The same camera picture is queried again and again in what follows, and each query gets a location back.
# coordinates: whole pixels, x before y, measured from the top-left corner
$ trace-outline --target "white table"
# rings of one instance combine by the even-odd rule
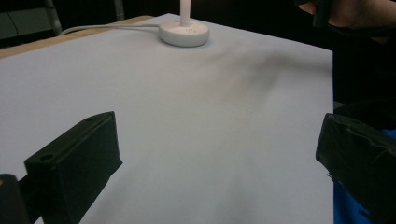
[[[0,60],[0,172],[21,179],[40,148],[115,111],[124,164],[81,223],[332,223],[315,160],[332,53],[205,24],[199,48],[111,30]]]

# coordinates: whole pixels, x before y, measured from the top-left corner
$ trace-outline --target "white round base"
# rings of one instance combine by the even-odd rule
[[[179,21],[167,21],[160,25],[160,39],[178,47],[198,47],[209,39],[209,28],[196,21],[189,26],[180,26]]]

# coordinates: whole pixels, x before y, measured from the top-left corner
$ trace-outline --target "blue fabric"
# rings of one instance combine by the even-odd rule
[[[396,138],[396,130],[383,130],[383,133]],[[334,182],[334,224],[373,224],[369,212],[363,208],[344,187]]]

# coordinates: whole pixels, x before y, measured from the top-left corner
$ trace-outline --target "lamp base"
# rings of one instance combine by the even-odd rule
[[[190,21],[189,26],[180,26],[179,21],[166,21],[160,25],[160,39],[178,47],[198,47],[209,39],[209,28],[196,21]]]

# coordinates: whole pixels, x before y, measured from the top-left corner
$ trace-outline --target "white cable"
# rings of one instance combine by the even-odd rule
[[[76,26],[62,31],[59,35],[66,35],[74,31],[96,29],[96,28],[138,28],[138,27],[159,27],[158,24],[109,24],[109,25],[88,25],[88,26]]]

